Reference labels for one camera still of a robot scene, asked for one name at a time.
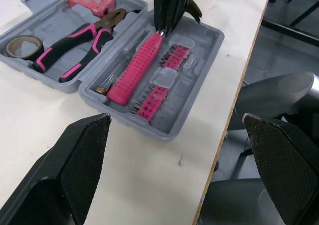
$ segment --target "textured gripper pad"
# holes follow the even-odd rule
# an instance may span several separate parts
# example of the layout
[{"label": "textured gripper pad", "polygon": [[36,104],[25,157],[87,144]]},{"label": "textured gripper pad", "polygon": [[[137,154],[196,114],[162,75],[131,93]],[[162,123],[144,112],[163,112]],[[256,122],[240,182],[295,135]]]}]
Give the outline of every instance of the textured gripper pad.
[{"label": "textured gripper pad", "polygon": [[244,123],[267,192],[284,223],[294,225],[318,188],[318,175],[279,128],[249,116]]},{"label": "textured gripper pad", "polygon": [[100,118],[84,131],[60,174],[77,225],[84,224],[100,179],[109,123],[108,116]]},{"label": "textured gripper pad", "polygon": [[156,58],[162,42],[163,37],[158,33],[153,34],[145,41],[119,80],[108,92],[109,99],[122,106],[129,102],[147,68]]}]

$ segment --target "floor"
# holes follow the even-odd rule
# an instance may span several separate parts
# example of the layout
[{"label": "floor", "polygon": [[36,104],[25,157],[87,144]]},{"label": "floor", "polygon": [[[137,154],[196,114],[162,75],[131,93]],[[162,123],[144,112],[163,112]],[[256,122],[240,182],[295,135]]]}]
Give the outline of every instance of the floor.
[{"label": "floor", "polygon": [[[265,17],[290,24],[318,0],[277,0],[269,3]],[[319,8],[305,18],[296,28],[319,36]],[[283,36],[261,27],[245,75],[247,83],[298,71],[311,71],[319,75],[318,48],[307,43]],[[232,178],[239,154],[249,148],[245,130],[230,131],[219,155],[219,169],[213,174],[212,182]],[[238,178],[259,178],[253,156],[248,156]]]}]

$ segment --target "pliers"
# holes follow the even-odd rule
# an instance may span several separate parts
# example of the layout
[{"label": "pliers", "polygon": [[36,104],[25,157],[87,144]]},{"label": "pliers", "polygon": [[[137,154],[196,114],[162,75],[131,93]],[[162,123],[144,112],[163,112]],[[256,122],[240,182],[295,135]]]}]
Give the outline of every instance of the pliers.
[{"label": "pliers", "polygon": [[154,0],[156,30],[164,30],[167,37],[175,29],[184,12],[190,13],[200,23],[202,13],[193,0]]},{"label": "pliers", "polygon": [[164,40],[177,26],[184,12],[200,23],[202,13],[193,0],[154,0],[154,22],[157,32],[151,35],[135,54],[116,84],[108,91],[110,100],[126,105],[135,88],[153,63]]},{"label": "pliers", "polygon": [[113,28],[120,23],[125,16],[126,10],[118,9],[103,16],[98,22],[82,25],[70,35],[49,47],[32,64],[33,68],[38,72],[43,73],[67,51],[73,49],[77,45],[94,39],[93,45],[86,56],[59,78],[59,82],[61,83],[70,81],[101,52],[102,47],[107,41],[113,39]]}]

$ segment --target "roll of tape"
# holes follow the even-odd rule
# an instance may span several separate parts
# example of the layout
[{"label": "roll of tape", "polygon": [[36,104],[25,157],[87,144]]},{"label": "roll of tape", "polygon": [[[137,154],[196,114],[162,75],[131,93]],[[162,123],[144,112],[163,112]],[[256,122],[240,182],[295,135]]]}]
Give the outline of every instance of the roll of tape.
[{"label": "roll of tape", "polygon": [[[30,42],[35,44],[36,49],[27,55],[16,55],[15,52],[22,46],[24,42]],[[36,59],[38,59],[39,56],[44,53],[44,48],[42,41],[37,37],[31,35],[22,35],[9,41],[9,43],[5,47],[5,52],[8,57],[36,61]]]}]

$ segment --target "pink screwdriver handle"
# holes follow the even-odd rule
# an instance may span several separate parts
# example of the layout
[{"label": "pink screwdriver handle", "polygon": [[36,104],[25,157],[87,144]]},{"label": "pink screwdriver handle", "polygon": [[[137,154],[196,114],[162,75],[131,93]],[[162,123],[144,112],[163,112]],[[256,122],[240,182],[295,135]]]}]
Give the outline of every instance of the pink screwdriver handle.
[{"label": "pink screwdriver handle", "polygon": [[110,100],[122,106],[129,102],[131,95],[144,76],[147,68],[157,56],[162,42],[163,37],[155,33],[143,43],[121,77],[109,90],[108,98]]}]

